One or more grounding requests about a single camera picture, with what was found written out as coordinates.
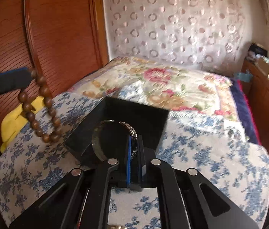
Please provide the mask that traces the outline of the wooden headboard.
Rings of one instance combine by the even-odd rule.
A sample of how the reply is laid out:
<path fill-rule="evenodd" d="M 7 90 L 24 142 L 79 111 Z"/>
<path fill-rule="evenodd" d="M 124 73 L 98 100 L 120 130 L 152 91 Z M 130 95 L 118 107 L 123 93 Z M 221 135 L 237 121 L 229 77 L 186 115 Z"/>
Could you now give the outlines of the wooden headboard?
<path fill-rule="evenodd" d="M 103 0 L 0 0 L 0 72 L 27 67 L 34 77 L 26 90 L 0 95 L 0 127 L 22 104 L 37 136 L 57 142 L 54 97 L 108 60 Z"/>

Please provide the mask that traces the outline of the wooden side cabinet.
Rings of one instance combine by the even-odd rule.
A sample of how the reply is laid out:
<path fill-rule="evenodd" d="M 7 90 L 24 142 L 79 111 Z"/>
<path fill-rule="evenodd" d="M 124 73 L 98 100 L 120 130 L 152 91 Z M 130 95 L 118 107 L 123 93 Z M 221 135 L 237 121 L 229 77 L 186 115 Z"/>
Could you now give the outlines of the wooden side cabinet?
<path fill-rule="evenodd" d="M 269 79 L 248 60 L 244 60 L 241 71 L 253 75 L 247 98 L 259 139 L 269 154 Z"/>

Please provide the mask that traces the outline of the yellow plush pillow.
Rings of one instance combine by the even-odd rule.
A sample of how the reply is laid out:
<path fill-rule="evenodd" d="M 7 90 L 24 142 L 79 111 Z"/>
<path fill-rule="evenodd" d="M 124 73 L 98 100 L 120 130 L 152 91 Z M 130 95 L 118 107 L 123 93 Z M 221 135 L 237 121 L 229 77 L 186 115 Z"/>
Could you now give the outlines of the yellow plush pillow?
<path fill-rule="evenodd" d="M 8 113 L 1 122 L 2 145 L 0 152 L 4 153 L 9 143 L 16 137 L 21 129 L 28 123 L 25 116 L 22 116 L 22 104 Z"/>

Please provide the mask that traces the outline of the purple blanket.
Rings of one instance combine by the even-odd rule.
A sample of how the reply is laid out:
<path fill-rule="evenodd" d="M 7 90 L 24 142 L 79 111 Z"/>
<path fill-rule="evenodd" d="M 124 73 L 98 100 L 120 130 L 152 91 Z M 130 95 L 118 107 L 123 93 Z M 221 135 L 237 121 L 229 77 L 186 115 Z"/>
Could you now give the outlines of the purple blanket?
<path fill-rule="evenodd" d="M 249 138 L 248 141 L 250 143 L 261 145 L 259 132 L 252 116 L 248 99 L 241 87 L 241 82 L 240 80 L 234 78 L 231 78 L 231 82 L 232 86 L 230 87 L 230 90 L 236 104 L 238 117 L 245 130 L 246 136 Z"/>

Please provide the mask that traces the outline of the blue floral white bedspread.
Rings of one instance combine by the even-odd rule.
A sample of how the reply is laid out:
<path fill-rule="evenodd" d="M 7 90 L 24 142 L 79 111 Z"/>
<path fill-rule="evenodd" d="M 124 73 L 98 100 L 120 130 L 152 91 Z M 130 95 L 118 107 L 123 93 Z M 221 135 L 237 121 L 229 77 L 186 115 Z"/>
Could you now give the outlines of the blue floral white bedspread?
<path fill-rule="evenodd" d="M 172 204 L 190 216 L 177 173 L 203 177 L 198 186 L 219 190 L 241 209 L 246 228 L 262 228 L 269 207 L 269 155 L 246 140 L 239 121 L 197 110 L 147 104 L 137 81 L 109 97 L 93 99 L 65 92 L 53 99 L 61 137 L 46 143 L 24 126 L 0 157 L 0 213 L 7 225 L 64 176 L 76 171 L 83 185 L 80 206 L 90 196 L 110 196 L 106 224 L 125 228 L 163 228 L 157 185 L 173 187 Z"/>

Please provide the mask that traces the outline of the dark bangle with silver trim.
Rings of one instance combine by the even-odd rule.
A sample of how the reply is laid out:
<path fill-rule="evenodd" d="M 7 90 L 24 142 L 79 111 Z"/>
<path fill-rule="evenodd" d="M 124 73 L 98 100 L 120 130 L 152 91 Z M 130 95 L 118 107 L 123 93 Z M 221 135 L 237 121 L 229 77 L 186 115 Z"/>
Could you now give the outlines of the dark bangle with silver trim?
<path fill-rule="evenodd" d="M 125 153 L 127 136 L 138 138 L 135 129 L 126 122 L 103 120 L 93 130 L 92 149 L 100 161 L 122 158 Z"/>

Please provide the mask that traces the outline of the pink floral quilt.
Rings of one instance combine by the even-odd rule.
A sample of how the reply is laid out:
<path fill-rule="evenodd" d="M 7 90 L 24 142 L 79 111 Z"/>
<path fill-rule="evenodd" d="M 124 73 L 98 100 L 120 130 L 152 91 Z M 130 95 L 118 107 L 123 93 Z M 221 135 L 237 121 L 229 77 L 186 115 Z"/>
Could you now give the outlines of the pink floral quilt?
<path fill-rule="evenodd" d="M 84 77 L 71 91 L 99 99 L 137 84 L 131 97 L 173 111 L 192 110 L 239 121 L 228 77 L 138 57 L 116 57 Z"/>

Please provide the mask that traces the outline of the cardboard box on cabinet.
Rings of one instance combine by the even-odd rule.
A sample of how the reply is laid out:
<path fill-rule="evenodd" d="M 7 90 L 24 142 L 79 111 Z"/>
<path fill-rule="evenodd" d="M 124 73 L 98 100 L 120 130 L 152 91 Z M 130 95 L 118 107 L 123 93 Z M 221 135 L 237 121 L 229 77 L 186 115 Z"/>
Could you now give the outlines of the cardboard box on cabinet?
<path fill-rule="evenodd" d="M 260 57 L 256 63 L 256 67 L 262 72 L 265 76 L 269 78 L 269 63 L 266 62 L 262 57 Z"/>

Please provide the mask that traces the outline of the sheer curtain with circles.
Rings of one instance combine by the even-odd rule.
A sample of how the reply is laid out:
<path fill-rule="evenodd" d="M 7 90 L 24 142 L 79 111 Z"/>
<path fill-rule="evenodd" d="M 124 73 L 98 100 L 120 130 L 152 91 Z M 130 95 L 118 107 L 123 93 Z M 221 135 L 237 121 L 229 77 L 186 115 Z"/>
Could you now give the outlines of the sheer curtain with circles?
<path fill-rule="evenodd" d="M 111 58 L 136 56 L 231 75 L 240 70 L 250 0 L 103 0 Z"/>

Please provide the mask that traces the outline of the black jewelry box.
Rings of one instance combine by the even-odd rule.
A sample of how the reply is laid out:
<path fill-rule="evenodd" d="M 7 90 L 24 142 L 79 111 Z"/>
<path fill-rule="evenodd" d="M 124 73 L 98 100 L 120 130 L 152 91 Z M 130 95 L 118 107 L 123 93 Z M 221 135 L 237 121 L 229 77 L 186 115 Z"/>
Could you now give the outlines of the black jewelry box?
<path fill-rule="evenodd" d="M 132 150 L 141 138 L 157 150 L 169 111 L 118 98 L 105 97 L 84 117 L 64 145 L 81 163 L 95 166 L 109 158 L 120 159 L 131 138 Z"/>

